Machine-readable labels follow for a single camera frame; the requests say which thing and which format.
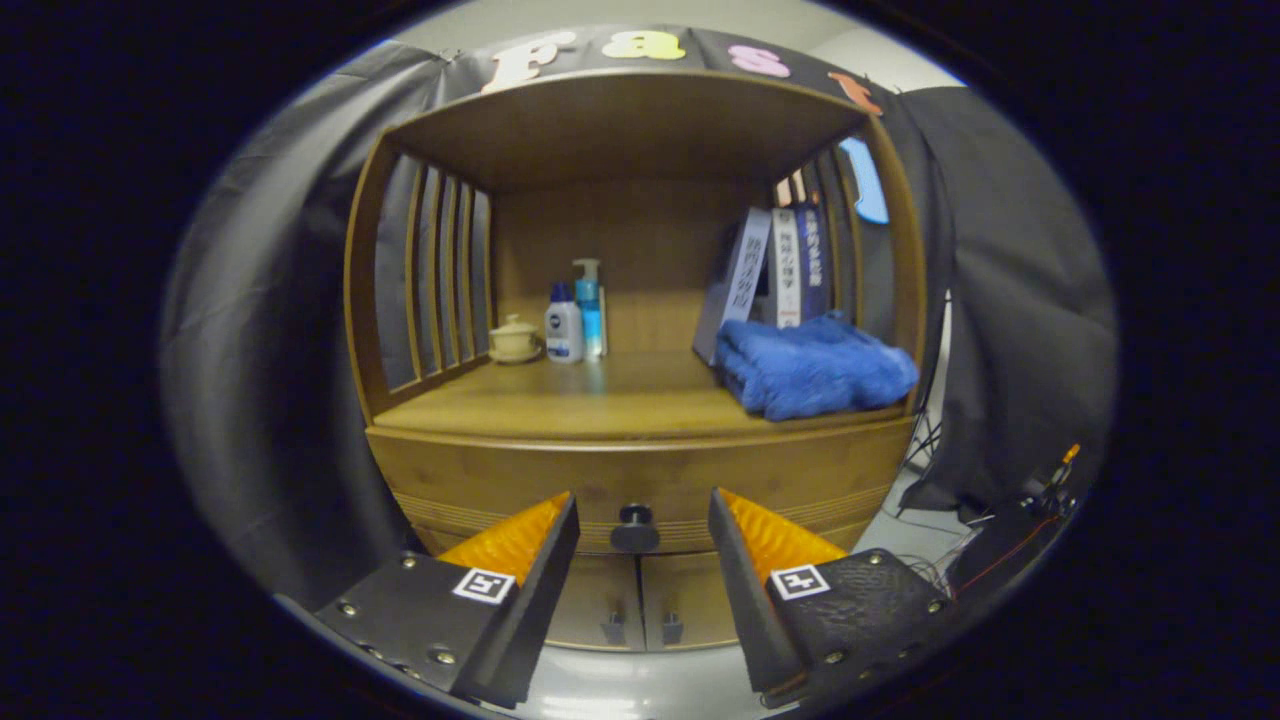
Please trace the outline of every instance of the wooden shelf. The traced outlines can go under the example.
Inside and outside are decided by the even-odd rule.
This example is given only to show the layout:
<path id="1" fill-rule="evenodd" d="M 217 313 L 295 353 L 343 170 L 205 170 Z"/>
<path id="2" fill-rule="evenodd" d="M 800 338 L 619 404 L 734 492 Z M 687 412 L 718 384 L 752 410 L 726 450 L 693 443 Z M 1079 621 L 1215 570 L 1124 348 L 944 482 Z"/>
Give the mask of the wooden shelf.
<path id="1" fill-rule="evenodd" d="M 643 441 L 785 434 L 901 416 L 895 405 L 771 423 L 748 415 L 692 351 L 599 363 L 489 363 L 379 414 L 374 425 L 486 438 Z"/>
<path id="2" fill-rule="evenodd" d="M 773 183 L 865 118 L 771 78 L 596 70 L 465 97 L 385 138 L 494 193 L 643 177 Z"/>

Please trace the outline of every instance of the lotion bottle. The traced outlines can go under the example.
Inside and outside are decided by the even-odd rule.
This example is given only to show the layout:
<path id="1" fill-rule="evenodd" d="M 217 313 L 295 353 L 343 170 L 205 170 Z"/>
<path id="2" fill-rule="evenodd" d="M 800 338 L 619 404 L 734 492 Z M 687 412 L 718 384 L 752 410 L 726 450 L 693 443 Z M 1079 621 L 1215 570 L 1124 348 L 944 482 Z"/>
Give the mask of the lotion bottle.
<path id="1" fill-rule="evenodd" d="M 573 302 L 568 283 L 552 286 L 547 309 L 547 357 L 552 363 L 577 363 L 582 359 L 582 311 Z"/>

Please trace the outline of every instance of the black cloth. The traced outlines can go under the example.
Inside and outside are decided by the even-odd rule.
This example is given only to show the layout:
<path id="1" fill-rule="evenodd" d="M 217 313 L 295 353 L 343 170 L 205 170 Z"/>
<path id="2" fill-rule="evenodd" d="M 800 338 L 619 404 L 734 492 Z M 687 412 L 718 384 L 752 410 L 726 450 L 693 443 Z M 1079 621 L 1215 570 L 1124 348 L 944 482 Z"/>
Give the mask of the black cloth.
<path id="1" fill-rule="evenodd" d="M 1075 474 L 1089 477 L 1111 427 L 1119 323 L 1085 215 L 973 91 L 906 92 L 897 106 L 914 126 L 893 140 L 922 209 L 929 281 L 951 290 L 941 442 L 904 505 L 995 505 L 1076 442 Z M 928 160 L 913 160 L 918 151 Z"/>
<path id="2" fill-rule="evenodd" d="M 385 42 L 294 99 L 214 182 L 174 264 L 160 375 L 193 500 L 255 579 L 308 609 L 412 543 L 364 437 L 342 259 L 378 132 L 429 105 L 443 64 Z"/>

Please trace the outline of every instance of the folded towel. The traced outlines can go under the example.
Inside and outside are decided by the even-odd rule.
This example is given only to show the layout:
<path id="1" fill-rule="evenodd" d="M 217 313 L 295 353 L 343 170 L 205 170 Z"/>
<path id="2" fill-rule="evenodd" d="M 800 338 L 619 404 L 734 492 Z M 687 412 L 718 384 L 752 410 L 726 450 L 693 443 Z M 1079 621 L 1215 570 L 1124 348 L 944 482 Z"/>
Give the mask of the folded towel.
<path id="1" fill-rule="evenodd" d="M 795 328 L 727 320 L 716 364 L 748 413 L 774 421 L 884 407 L 919 379 L 906 352 L 829 315 Z"/>

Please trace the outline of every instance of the wooden cabinet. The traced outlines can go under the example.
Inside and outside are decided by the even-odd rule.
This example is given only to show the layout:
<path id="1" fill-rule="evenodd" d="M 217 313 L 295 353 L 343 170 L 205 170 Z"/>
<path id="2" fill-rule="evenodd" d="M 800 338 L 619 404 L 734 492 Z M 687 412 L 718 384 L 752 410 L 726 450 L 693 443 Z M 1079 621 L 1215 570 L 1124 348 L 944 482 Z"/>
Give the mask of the wooden cabinet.
<path id="1" fill-rule="evenodd" d="M 872 413 L 769 423 L 691 351 L 724 232 L 850 135 L 870 149 L 890 209 L 893 343 L 919 365 L 924 269 L 910 192 L 883 127 L 852 102 L 764 77 L 644 68 L 531 81 L 384 131 L 352 210 L 347 333 L 370 447 L 428 548 L 570 489 L 580 555 L 550 642 L 654 651 L 667 611 L 686 628 L 671 648 L 732 642 L 710 488 L 851 547 L 902 460 L 914 392 Z M 413 377 L 392 387 L 379 333 L 403 328 L 379 328 L 374 269 L 383 196 L 404 163 L 417 174 L 404 247 Z M 838 202 L 847 215 L 850 187 L 833 190 L 826 211 Z M 852 250 L 835 254 L 836 287 L 860 266 L 856 237 Z M 511 313 L 536 323 L 550 284 L 582 256 L 602 261 L 609 355 L 489 363 L 484 329 Z M 648 505 L 662 538 L 639 579 L 608 541 L 627 503 Z M 602 641 L 613 612 L 623 644 Z"/>

